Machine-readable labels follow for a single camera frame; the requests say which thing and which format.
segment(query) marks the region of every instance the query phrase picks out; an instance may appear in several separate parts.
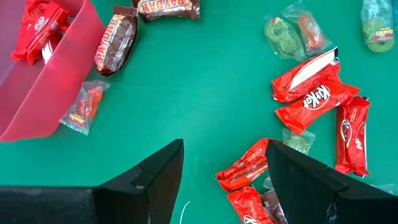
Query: white cable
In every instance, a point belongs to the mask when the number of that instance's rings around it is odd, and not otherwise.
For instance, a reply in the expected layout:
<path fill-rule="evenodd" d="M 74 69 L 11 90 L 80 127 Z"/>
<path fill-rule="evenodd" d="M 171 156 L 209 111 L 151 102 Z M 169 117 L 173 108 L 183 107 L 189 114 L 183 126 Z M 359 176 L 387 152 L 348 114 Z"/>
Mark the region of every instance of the white cable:
<path fill-rule="evenodd" d="M 180 217 L 180 224 L 182 223 L 182 216 L 184 215 L 185 208 L 187 207 L 187 205 L 188 205 L 189 203 L 191 203 L 191 202 L 187 202 L 187 203 L 185 204 L 184 208 L 182 209 L 182 213 L 181 213 L 181 217 Z"/>

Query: small candy packet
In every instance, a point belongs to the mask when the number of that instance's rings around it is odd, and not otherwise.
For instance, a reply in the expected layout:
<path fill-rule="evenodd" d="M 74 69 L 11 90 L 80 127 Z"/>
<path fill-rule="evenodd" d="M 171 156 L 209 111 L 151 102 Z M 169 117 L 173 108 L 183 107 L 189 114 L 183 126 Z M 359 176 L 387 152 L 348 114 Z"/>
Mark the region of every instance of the small candy packet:
<path fill-rule="evenodd" d="M 88 135 L 103 92 L 110 84 L 99 80 L 83 82 L 79 93 L 60 122 L 69 128 Z"/>
<path fill-rule="evenodd" d="M 266 17 L 264 33 L 268 44 L 282 59 L 294 58 L 299 62 L 305 60 L 303 43 L 292 25 L 279 17 Z"/>
<path fill-rule="evenodd" d="M 381 53 L 394 46 L 391 0 L 364 0 L 361 10 L 365 44 Z"/>
<path fill-rule="evenodd" d="M 282 130 L 282 140 L 288 147 L 308 155 L 310 148 L 315 142 L 315 134 L 309 131 L 305 131 L 302 134 L 294 134 L 291 130 L 284 128 Z M 269 174 L 264 180 L 263 187 L 270 190 L 274 189 Z"/>
<path fill-rule="evenodd" d="M 300 27 L 305 53 L 308 55 L 319 54 L 333 46 L 333 43 L 323 34 L 317 21 L 301 0 L 288 6 L 282 11 L 282 14 Z"/>

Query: brown candy wrapper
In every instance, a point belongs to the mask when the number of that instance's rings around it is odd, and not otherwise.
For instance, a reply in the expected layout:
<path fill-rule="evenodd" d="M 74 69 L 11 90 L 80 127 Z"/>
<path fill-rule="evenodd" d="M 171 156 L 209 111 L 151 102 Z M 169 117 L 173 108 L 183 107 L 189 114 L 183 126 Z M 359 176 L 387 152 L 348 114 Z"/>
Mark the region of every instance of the brown candy wrapper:
<path fill-rule="evenodd" d="M 269 191 L 261 195 L 264 203 L 264 210 L 267 212 L 272 221 L 276 224 L 287 224 L 284 211 L 280 206 L 275 190 Z"/>
<path fill-rule="evenodd" d="M 98 73 L 104 77 L 110 77 L 123 69 L 137 37 L 137 9 L 114 6 L 113 12 L 95 54 Z"/>
<path fill-rule="evenodd" d="M 144 21 L 163 16 L 200 17 L 199 0 L 132 0 Z"/>

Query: payday logo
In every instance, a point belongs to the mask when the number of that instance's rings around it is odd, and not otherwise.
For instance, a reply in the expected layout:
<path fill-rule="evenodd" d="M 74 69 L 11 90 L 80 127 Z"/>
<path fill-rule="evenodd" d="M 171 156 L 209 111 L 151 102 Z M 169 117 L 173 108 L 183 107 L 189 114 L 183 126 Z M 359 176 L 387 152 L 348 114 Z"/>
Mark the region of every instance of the payday logo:
<path fill-rule="evenodd" d="M 111 20 L 109 25 L 107 26 L 104 36 L 102 36 L 101 43 L 98 47 L 97 53 L 95 53 L 95 61 L 97 65 L 102 65 L 105 61 L 105 55 L 108 51 L 108 47 L 113 40 L 114 33 L 116 32 L 116 25 L 118 24 L 117 21 Z"/>
<path fill-rule="evenodd" d="M 303 100 L 304 107 L 308 110 L 317 110 L 321 108 L 330 98 L 330 90 L 325 85 L 320 85 L 316 90 L 305 95 Z"/>
<path fill-rule="evenodd" d="M 353 130 L 351 128 L 351 123 L 347 119 L 344 119 L 340 126 L 341 137 L 346 143 L 346 147 L 348 147 L 349 142 L 353 136 Z"/>
<path fill-rule="evenodd" d="M 185 0 L 150 0 L 144 2 L 145 13 L 152 13 L 181 6 L 185 7 Z"/>
<path fill-rule="evenodd" d="M 243 216 L 243 222 L 244 224 L 261 224 L 259 221 L 253 219 L 249 215 Z"/>

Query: green candy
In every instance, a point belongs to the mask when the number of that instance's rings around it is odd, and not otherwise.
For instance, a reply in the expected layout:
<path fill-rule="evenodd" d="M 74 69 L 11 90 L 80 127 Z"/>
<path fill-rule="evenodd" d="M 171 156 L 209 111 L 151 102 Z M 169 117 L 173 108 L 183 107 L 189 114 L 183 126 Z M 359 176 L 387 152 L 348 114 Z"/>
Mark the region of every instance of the green candy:
<path fill-rule="evenodd" d="M 303 43 L 289 23 L 279 17 L 273 18 L 265 26 L 265 35 L 272 49 L 281 58 L 305 60 Z"/>

